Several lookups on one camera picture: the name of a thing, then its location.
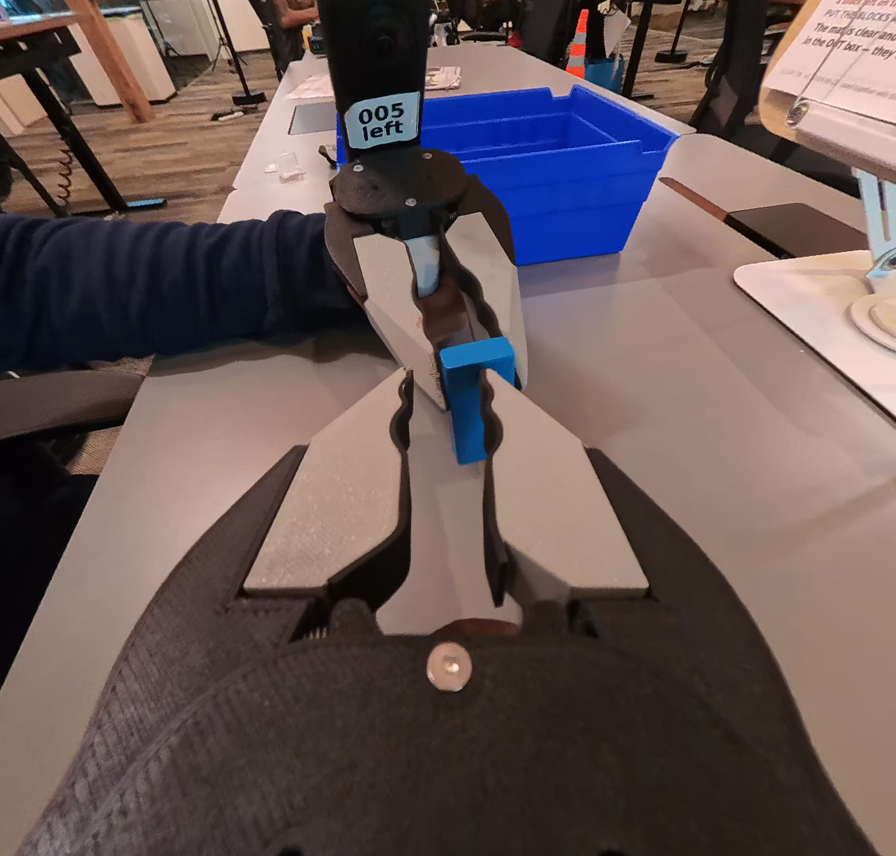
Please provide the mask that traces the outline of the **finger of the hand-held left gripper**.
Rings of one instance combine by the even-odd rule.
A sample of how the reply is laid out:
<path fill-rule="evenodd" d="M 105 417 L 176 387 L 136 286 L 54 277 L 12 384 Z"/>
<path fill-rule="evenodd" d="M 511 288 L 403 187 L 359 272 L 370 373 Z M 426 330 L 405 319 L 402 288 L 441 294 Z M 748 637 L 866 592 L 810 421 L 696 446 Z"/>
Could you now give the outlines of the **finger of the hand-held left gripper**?
<path fill-rule="evenodd" d="M 353 240 L 366 298 L 364 311 L 398 364 L 442 412 L 447 401 L 431 341 L 424 331 L 415 270 L 407 246 L 379 233 Z"/>
<path fill-rule="evenodd" d="M 524 389 L 529 361 L 518 271 L 482 212 L 458 216 L 442 236 L 442 263 L 463 296 L 473 341 L 504 337 L 515 384 Z"/>

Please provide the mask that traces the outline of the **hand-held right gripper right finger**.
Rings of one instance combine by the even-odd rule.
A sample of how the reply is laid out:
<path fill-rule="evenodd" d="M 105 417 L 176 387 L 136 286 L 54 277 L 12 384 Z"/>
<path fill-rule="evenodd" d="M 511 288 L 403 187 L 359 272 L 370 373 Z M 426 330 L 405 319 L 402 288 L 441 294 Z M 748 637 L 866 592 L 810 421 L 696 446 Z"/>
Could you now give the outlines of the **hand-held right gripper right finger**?
<path fill-rule="evenodd" d="M 497 371 L 483 371 L 484 563 L 497 607 L 633 599 L 648 581 L 588 449 Z"/>

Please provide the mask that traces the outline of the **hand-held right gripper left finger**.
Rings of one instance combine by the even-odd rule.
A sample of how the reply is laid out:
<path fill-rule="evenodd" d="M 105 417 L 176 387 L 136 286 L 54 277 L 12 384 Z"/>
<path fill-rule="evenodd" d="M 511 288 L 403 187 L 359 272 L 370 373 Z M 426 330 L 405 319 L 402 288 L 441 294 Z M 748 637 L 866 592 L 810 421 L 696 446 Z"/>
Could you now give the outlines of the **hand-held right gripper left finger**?
<path fill-rule="evenodd" d="M 398 369 L 307 446 L 244 582 L 247 593 L 379 610 L 410 567 L 413 373 Z"/>

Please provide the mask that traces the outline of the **blue plastic bin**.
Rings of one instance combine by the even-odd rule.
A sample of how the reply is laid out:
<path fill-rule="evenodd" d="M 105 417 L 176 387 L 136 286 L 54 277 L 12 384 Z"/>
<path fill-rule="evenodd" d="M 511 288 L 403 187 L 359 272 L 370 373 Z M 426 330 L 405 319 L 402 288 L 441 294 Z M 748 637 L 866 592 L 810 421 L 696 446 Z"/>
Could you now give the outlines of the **blue plastic bin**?
<path fill-rule="evenodd" d="M 421 291 L 462 215 L 480 213 L 510 260 L 620 252 L 677 135 L 586 87 L 426 99 L 399 76 L 366 97 L 333 75 L 342 170 L 328 218 L 416 244 Z"/>

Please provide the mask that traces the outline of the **blue rectangular wooden block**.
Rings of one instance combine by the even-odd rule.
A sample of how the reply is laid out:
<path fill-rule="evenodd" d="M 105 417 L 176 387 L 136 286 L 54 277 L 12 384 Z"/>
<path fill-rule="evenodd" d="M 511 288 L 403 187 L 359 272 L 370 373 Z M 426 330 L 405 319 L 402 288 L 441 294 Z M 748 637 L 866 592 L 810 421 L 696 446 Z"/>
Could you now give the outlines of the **blue rectangular wooden block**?
<path fill-rule="evenodd" d="M 491 369 L 515 385 L 514 349 L 505 337 L 500 336 L 444 348 L 439 360 L 457 463 L 464 466 L 484 461 L 487 452 L 479 407 L 479 374 L 483 369 Z"/>

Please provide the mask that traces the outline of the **person's left forearm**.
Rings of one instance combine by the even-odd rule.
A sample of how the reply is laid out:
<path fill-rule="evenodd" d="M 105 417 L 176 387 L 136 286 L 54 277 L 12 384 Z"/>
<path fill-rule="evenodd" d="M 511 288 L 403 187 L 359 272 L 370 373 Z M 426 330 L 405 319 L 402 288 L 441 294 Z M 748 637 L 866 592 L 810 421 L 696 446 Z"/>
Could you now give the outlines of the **person's left forearm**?
<path fill-rule="evenodd" d="M 320 213 L 237 223 L 2 214 L 2 371 L 176 355 L 365 322 Z"/>

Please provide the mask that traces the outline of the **person's left hand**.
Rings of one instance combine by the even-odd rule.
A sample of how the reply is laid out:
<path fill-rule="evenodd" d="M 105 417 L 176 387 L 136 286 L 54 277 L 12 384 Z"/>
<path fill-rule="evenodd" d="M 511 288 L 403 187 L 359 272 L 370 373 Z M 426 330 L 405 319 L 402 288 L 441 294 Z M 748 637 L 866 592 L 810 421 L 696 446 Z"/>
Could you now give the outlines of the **person's left hand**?
<path fill-rule="evenodd" d="M 476 341 L 464 294 L 452 279 L 441 278 L 437 289 L 426 297 L 411 296 L 419 314 L 413 327 L 416 346 L 440 351 Z"/>

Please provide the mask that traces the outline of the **black floor stand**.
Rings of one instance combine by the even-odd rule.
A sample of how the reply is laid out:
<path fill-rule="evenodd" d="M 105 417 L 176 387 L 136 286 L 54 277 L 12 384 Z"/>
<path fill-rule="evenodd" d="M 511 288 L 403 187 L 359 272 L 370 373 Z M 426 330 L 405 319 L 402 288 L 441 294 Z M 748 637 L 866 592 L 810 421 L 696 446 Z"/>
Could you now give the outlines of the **black floor stand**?
<path fill-rule="evenodd" d="M 251 89 L 248 84 L 248 81 L 245 77 L 245 71 L 242 61 L 233 43 L 228 24 L 226 22 L 225 15 L 222 12 L 219 1 L 205 0 L 205 3 L 207 4 L 207 8 L 210 12 L 213 21 L 213 27 L 218 34 L 218 47 L 220 49 L 226 50 L 228 59 L 230 60 L 231 69 L 238 77 L 240 91 L 236 92 L 232 96 L 232 102 L 237 108 L 240 108 L 242 110 L 254 111 L 264 102 L 266 102 L 266 96 L 262 91 Z"/>

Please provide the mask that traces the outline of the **black office chair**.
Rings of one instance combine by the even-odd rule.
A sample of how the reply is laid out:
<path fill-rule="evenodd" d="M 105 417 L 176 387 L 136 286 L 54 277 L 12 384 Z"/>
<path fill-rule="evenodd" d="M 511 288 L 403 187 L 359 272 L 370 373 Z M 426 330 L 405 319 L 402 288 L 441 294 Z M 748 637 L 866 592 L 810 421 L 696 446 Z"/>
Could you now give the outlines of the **black office chair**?
<path fill-rule="evenodd" d="M 721 45 L 690 125 L 729 140 L 756 106 L 763 77 L 768 0 L 727 0 Z"/>
<path fill-rule="evenodd" d="M 144 377 L 77 369 L 1 382 L 1 440 L 44 439 L 121 426 Z"/>
<path fill-rule="evenodd" d="M 521 49 L 552 66 L 566 50 L 573 0 L 522 0 Z"/>

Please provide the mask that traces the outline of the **orange traffic cone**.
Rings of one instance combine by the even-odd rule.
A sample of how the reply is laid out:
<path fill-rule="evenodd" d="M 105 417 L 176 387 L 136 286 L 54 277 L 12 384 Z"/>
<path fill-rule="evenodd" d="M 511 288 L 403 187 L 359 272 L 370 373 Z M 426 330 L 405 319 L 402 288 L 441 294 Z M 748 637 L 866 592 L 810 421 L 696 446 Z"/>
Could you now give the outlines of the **orange traffic cone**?
<path fill-rule="evenodd" d="M 588 9 L 579 11 L 574 34 L 566 52 L 566 72 L 585 80 Z"/>

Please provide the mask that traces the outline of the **blue bucket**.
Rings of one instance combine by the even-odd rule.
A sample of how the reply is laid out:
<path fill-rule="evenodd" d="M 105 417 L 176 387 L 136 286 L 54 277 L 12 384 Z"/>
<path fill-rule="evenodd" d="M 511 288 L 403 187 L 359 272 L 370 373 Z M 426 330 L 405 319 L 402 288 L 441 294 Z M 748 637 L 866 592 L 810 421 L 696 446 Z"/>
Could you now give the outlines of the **blue bucket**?
<path fill-rule="evenodd" d="M 602 89 L 621 93 L 625 75 L 625 58 L 614 53 L 604 58 L 588 58 L 584 66 L 584 79 Z"/>

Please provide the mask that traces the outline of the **wooden leg desk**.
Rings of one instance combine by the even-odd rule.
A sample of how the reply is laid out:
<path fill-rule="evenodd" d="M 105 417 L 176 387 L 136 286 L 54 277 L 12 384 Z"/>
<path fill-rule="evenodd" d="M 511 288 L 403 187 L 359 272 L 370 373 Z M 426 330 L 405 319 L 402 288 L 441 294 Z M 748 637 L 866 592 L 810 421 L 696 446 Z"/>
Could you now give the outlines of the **wooden leg desk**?
<path fill-rule="evenodd" d="M 113 85 L 131 120 L 147 123 L 155 118 L 151 103 L 126 61 L 98 0 L 64 0 L 67 10 L 36 14 L 25 21 L 2 21 L 2 80 L 19 75 L 73 160 L 85 171 L 108 212 L 150 212 L 167 206 L 162 197 L 127 200 L 118 191 L 98 157 L 84 139 L 42 72 L 80 52 L 71 28 L 80 27 L 87 44 Z"/>

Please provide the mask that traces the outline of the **black stanchion pole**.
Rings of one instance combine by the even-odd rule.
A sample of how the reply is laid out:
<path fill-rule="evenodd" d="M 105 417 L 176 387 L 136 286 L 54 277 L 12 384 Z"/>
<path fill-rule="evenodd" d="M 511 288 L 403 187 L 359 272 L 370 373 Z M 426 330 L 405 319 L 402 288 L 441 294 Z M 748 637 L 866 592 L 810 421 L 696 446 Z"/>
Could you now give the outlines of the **black stanchion pole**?
<path fill-rule="evenodd" d="M 673 41 L 669 48 L 662 49 L 657 52 L 657 54 L 655 55 L 656 63 L 663 65 L 678 65 L 686 61 L 688 55 L 687 51 L 678 49 L 678 43 L 685 26 L 691 1 L 692 0 L 683 0 L 682 10 L 679 16 L 678 26 Z"/>

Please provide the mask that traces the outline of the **printed instruction sheet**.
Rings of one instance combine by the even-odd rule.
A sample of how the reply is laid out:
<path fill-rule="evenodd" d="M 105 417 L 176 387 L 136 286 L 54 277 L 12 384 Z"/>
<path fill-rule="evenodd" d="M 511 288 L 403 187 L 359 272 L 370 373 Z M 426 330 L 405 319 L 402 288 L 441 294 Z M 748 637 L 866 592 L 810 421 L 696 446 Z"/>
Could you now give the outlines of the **printed instruction sheet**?
<path fill-rule="evenodd" d="M 821 0 L 765 89 L 895 122 L 895 0 Z"/>

